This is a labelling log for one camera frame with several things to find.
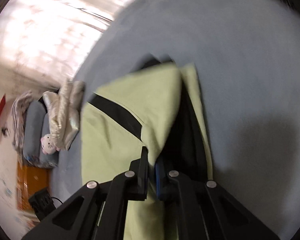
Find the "gray surface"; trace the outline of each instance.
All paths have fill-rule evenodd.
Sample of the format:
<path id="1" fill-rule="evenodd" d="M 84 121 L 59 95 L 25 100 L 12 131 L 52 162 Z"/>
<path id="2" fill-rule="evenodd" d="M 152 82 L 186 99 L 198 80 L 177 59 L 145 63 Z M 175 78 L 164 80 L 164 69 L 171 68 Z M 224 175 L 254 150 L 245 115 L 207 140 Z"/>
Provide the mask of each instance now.
<path id="1" fill-rule="evenodd" d="M 50 133 L 49 129 L 49 115 L 46 114 L 43 119 L 42 132 L 41 137 Z M 42 151 L 42 147 L 40 147 L 40 155 L 39 155 L 39 165 L 41 168 L 53 168 L 58 165 L 59 153 L 55 152 L 54 154 L 44 154 Z"/>
<path id="2" fill-rule="evenodd" d="M 46 110 L 38 101 L 33 101 L 26 113 L 23 156 L 31 164 L 36 165 L 41 148 L 42 123 Z"/>
<path id="3" fill-rule="evenodd" d="M 214 179 L 290 239 L 300 226 L 300 16 L 275 0 L 137 0 L 77 73 L 84 101 L 148 53 L 196 64 Z M 77 136 L 60 153 L 57 196 L 80 187 L 80 145 Z"/>

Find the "bed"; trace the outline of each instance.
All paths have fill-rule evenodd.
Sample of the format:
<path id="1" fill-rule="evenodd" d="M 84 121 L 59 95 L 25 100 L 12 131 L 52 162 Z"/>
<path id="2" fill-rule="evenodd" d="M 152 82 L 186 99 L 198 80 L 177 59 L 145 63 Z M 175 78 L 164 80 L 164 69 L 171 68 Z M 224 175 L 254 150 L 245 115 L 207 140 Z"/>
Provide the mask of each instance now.
<path id="1" fill-rule="evenodd" d="M 77 72 L 83 102 L 149 54 L 194 62 L 214 179 L 291 239 L 300 227 L 300 15 L 277 0 L 136 0 Z M 80 160 L 79 133 L 59 154 L 51 195 L 66 200 L 81 187 Z"/>

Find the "yellow-green garment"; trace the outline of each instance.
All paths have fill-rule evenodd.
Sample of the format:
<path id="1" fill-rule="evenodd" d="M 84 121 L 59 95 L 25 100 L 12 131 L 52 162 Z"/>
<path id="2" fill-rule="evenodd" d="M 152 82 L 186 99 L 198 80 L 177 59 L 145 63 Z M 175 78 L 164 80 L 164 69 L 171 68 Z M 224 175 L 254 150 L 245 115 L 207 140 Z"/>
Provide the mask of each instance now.
<path id="1" fill-rule="evenodd" d="M 105 113 L 87 103 L 82 113 L 82 183 L 103 183 L 129 169 L 148 149 L 150 172 L 178 113 L 182 80 L 189 93 L 200 129 L 207 160 L 208 178 L 212 162 L 202 114 L 200 90 L 192 64 L 177 68 L 174 63 L 130 73 L 97 89 L 96 94 L 128 110 L 142 125 L 141 141 Z M 164 239 L 164 208 L 156 198 L 154 182 L 148 184 L 147 199 L 129 201 L 125 240 Z"/>

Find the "plush toy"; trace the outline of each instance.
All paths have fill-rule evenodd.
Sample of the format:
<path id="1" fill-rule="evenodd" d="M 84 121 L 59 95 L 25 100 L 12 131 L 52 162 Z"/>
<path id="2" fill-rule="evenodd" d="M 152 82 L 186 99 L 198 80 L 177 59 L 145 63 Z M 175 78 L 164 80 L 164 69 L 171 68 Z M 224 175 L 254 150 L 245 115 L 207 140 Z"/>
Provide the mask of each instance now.
<path id="1" fill-rule="evenodd" d="M 54 146 L 49 133 L 41 138 L 41 146 L 44 154 L 54 154 L 56 151 L 60 151 Z"/>

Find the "silver screw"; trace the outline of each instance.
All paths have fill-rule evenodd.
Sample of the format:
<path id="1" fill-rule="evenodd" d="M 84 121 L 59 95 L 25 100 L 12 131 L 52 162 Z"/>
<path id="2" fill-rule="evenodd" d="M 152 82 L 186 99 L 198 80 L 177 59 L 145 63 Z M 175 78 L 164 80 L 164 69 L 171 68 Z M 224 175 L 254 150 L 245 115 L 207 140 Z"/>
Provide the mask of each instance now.
<path id="1" fill-rule="evenodd" d="M 207 187 L 210 187 L 210 188 L 214 188 L 217 186 L 217 183 L 213 180 L 208 180 L 207 181 Z"/>
<path id="2" fill-rule="evenodd" d="M 125 175 L 126 177 L 128 177 L 128 178 L 131 178 L 131 177 L 134 176 L 134 171 L 126 171 L 126 172 L 124 173 L 124 175 Z"/>
<path id="3" fill-rule="evenodd" d="M 92 180 L 87 183 L 87 188 L 95 188 L 97 185 L 98 183 Z"/>
<path id="4" fill-rule="evenodd" d="M 177 172 L 177 171 L 169 171 L 169 176 L 170 177 L 178 177 L 179 176 L 179 172 Z"/>

